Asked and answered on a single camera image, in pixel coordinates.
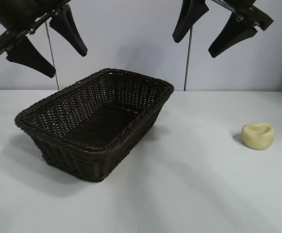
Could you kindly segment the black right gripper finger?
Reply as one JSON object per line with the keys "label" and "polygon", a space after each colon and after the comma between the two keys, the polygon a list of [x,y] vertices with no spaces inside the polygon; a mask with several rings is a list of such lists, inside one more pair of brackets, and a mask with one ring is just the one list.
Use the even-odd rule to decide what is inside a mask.
{"label": "black right gripper finger", "polygon": [[234,46],[252,38],[257,34],[255,29],[259,23],[236,13],[232,13],[221,33],[214,40],[208,51],[213,58]]}
{"label": "black right gripper finger", "polygon": [[172,37],[180,43],[192,26],[209,11],[205,0],[183,0],[182,7]]}

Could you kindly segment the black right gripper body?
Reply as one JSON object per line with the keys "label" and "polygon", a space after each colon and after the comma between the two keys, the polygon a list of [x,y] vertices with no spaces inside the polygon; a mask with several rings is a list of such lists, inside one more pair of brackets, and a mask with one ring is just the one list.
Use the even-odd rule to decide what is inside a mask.
{"label": "black right gripper body", "polygon": [[213,0],[213,2],[231,11],[237,21],[258,26],[263,31],[274,22],[269,15],[254,6],[255,0]]}

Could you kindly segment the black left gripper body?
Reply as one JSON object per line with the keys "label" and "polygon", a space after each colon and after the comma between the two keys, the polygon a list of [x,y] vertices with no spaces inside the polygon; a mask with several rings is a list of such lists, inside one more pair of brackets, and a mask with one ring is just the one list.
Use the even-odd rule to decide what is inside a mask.
{"label": "black left gripper body", "polygon": [[0,35],[0,55],[33,34],[49,18],[67,5],[67,0],[0,0],[0,24],[6,31]]}

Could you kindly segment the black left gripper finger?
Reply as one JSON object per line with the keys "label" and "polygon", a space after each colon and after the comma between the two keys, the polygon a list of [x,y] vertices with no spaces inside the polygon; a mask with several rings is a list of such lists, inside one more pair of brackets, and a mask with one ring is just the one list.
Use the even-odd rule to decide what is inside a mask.
{"label": "black left gripper finger", "polygon": [[88,49],[77,30],[71,8],[68,4],[52,17],[49,25],[68,41],[82,57],[87,55]]}
{"label": "black left gripper finger", "polygon": [[50,78],[55,76],[54,66],[39,53],[27,37],[22,38],[15,47],[7,51],[6,59],[32,68]]}

